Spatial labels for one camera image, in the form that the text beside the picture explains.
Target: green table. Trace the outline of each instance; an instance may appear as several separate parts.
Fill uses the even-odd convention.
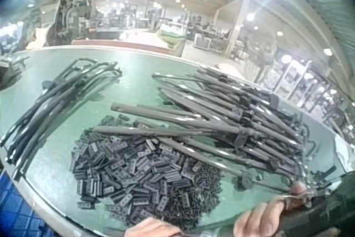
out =
[[[123,229],[122,224],[109,218],[109,213],[104,211],[104,205],[111,203],[108,198],[96,205],[96,210],[77,208],[79,201],[79,196],[76,194],[77,182],[73,174],[68,171],[71,160],[70,151],[75,146],[74,141],[78,139],[84,129],[97,125],[106,115],[118,115],[110,111],[112,102],[130,105],[138,103],[161,105],[156,88],[158,82],[151,78],[152,73],[193,73],[196,71],[196,66],[176,58],[119,49],[58,47],[22,52],[21,55],[30,56],[26,70],[14,85],[0,92],[1,134],[4,134],[41,94],[41,82],[52,80],[73,60],[79,57],[89,57],[98,61],[118,61],[118,65],[123,71],[123,77],[105,89],[87,96],[77,104],[68,119],[62,121],[60,125],[56,125],[56,130],[39,149],[27,171],[27,180],[33,188],[20,185],[18,187],[20,187],[21,194],[26,194],[25,190],[35,189],[58,212],[80,224],[83,228],[96,232],[102,232],[105,226]],[[324,158],[322,156],[317,162],[313,162],[312,168],[325,170],[334,161],[332,151],[334,134],[308,116],[305,117],[305,121],[312,124],[310,125],[311,139],[322,142],[328,151],[328,153],[320,153],[320,155],[324,155]],[[0,156],[2,159],[4,158],[3,149]],[[5,164],[5,167],[11,174],[11,166]],[[266,181],[280,182],[278,175],[266,173],[265,179]],[[260,186],[254,186],[252,190],[247,192],[236,191],[231,180],[232,176],[228,174],[224,176],[221,182],[221,203],[211,214],[204,215],[200,225],[229,219],[261,201],[270,200],[277,193]],[[43,210],[39,213],[41,216],[46,216],[47,220],[53,219],[53,217],[49,218],[47,213],[43,213]],[[47,221],[47,223],[58,230],[61,229],[58,225],[66,223],[63,221]]]

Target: human hand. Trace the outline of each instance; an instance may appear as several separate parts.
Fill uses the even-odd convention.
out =
[[[295,183],[290,193],[302,194],[307,188],[303,183]],[[300,203],[291,203],[290,208],[297,208]],[[285,209],[282,196],[276,196],[269,203],[261,203],[254,210],[243,213],[234,225],[234,237],[272,236],[280,223],[280,215]]]
[[[158,219],[147,218],[136,226],[128,229],[124,237],[172,237],[181,230]]]

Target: factory floor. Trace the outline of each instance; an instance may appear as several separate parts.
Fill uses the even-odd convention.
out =
[[[238,63],[215,52],[195,48],[192,41],[186,41],[185,48],[181,57],[209,66],[219,65],[219,68],[223,69],[228,74],[232,74],[233,76],[241,79],[246,78],[244,75],[243,61]]]

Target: industrial machine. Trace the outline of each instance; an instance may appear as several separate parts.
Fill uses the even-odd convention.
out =
[[[72,40],[85,38],[91,16],[91,0],[59,0],[53,24],[46,35],[48,46],[71,44]]]
[[[36,40],[36,28],[40,27],[40,9],[34,9],[22,22],[9,24],[0,29],[0,56],[25,50]]]
[[[25,67],[24,61],[27,58],[18,57],[15,60],[9,57],[0,58],[0,89],[8,86],[11,80],[21,73],[20,65]]]

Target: blue crate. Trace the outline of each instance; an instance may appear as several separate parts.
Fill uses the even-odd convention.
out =
[[[0,174],[0,236],[58,236],[26,203],[6,172]]]

